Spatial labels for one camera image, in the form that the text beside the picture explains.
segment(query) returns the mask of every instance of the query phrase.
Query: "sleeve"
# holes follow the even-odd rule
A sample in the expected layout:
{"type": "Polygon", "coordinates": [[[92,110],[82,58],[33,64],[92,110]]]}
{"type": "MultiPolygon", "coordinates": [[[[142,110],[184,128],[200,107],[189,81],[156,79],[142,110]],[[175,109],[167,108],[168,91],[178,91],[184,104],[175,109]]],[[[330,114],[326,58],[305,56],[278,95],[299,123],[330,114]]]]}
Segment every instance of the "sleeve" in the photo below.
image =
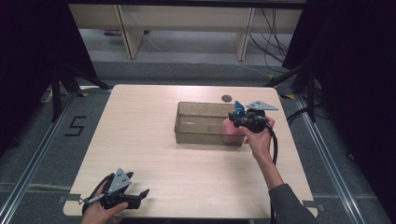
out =
{"type": "Polygon", "coordinates": [[[276,213],[277,223],[317,223],[312,213],[300,204],[288,184],[279,185],[269,190],[268,193],[276,213]]]}

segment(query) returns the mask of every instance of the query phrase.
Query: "gray carpet floor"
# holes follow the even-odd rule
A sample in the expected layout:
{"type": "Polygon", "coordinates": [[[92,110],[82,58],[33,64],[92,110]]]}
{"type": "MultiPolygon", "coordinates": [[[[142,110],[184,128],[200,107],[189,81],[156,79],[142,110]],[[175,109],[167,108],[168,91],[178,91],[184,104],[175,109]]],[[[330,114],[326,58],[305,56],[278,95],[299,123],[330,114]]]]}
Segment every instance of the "gray carpet floor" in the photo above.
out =
{"type": "MultiPolygon", "coordinates": [[[[269,81],[269,75],[278,77],[281,74],[264,66],[240,67],[207,63],[94,63],[94,67],[98,77],[110,85],[261,86],[269,81]]],[[[91,85],[83,79],[78,79],[78,83],[91,85]]],[[[291,83],[292,78],[279,84],[276,87],[278,93],[291,94],[291,83]]],[[[77,97],[72,102],[11,223],[80,222],[80,217],[64,215],[64,204],[60,198],[67,195],[73,185],[109,95],[110,93],[90,92],[86,97],[77,97]],[[77,131],[69,128],[75,116],[86,117],[75,123],[84,126],[84,129],[80,136],[66,136],[77,131]]],[[[298,110],[295,100],[281,99],[281,104],[286,116],[298,110]]],[[[20,144],[9,148],[0,158],[0,203],[7,198],[50,126],[51,110],[51,103],[38,107],[19,136],[20,144]]],[[[366,222],[390,223],[359,167],[346,157],[347,146],[323,108],[316,109],[316,118],[318,128],[366,222]]],[[[325,208],[318,213],[318,223],[350,223],[303,118],[298,117],[290,129],[314,199],[325,208]]]]}

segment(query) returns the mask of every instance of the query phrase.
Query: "human hand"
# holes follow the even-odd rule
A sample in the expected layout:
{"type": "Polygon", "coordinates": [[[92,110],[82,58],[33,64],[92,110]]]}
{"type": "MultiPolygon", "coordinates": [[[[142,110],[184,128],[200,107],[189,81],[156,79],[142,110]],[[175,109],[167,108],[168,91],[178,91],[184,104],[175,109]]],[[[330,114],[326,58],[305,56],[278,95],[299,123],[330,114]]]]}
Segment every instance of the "human hand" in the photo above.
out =
{"type": "MultiPolygon", "coordinates": [[[[103,187],[107,181],[101,185],[101,187],[95,192],[95,197],[101,194],[103,187]]],[[[105,209],[102,207],[100,202],[95,202],[91,204],[87,210],[85,210],[82,216],[81,224],[104,224],[108,220],[116,222],[117,219],[114,217],[117,213],[121,212],[128,207],[128,203],[119,203],[116,206],[105,209]]]]}
{"type": "MultiPolygon", "coordinates": [[[[274,128],[275,121],[270,117],[266,116],[268,123],[274,128]]],[[[239,130],[243,133],[247,139],[244,144],[249,144],[253,153],[253,157],[256,160],[269,160],[271,161],[270,146],[271,146],[271,134],[268,128],[265,128],[260,133],[253,133],[248,128],[240,126],[239,130]]]]}

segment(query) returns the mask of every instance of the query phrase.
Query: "wooden table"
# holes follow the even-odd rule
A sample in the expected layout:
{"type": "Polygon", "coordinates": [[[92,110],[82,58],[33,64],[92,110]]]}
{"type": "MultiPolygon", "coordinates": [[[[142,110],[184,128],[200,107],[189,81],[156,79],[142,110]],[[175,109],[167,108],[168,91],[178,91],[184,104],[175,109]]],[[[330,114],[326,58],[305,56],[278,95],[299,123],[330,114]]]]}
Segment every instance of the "wooden table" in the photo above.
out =
{"type": "MultiPolygon", "coordinates": [[[[70,193],[88,197],[120,167],[134,172],[126,194],[150,189],[140,208],[122,217],[268,218],[268,188],[248,146],[176,142],[178,102],[223,103],[225,94],[279,108],[267,112],[276,121],[277,168],[300,200],[313,201],[276,91],[253,87],[116,86],[70,193]]],[[[64,213],[81,216],[81,205],[66,202],[64,213]]]]}

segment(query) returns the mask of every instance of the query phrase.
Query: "human arm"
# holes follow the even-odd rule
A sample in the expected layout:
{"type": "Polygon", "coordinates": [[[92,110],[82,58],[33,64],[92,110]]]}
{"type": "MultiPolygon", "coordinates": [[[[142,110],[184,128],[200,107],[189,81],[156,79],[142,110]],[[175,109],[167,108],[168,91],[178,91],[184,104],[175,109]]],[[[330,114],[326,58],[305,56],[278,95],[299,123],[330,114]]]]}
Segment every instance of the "human arm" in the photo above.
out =
{"type": "MultiPolygon", "coordinates": [[[[274,127],[275,121],[269,117],[267,120],[270,127],[274,127]]],[[[253,133],[245,127],[240,127],[239,130],[247,137],[244,143],[250,145],[253,157],[262,170],[277,223],[317,223],[312,213],[300,204],[290,186],[283,182],[274,165],[270,154],[272,136],[269,130],[266,128],[261,133],[253,133]]]]}
{"type": "MultiPolygon", "coordinates": [[[[103,191],[106,182],[101,185],[94,196],[98,196],[103,191]]],[[[119,203],[110,209],[105,209],[99,202],[95,202],[85,210],[81,224],[104,224],[110,219],[115,222],[116,218],[114,216],[127,207],[128,203],[119,203]]]]}

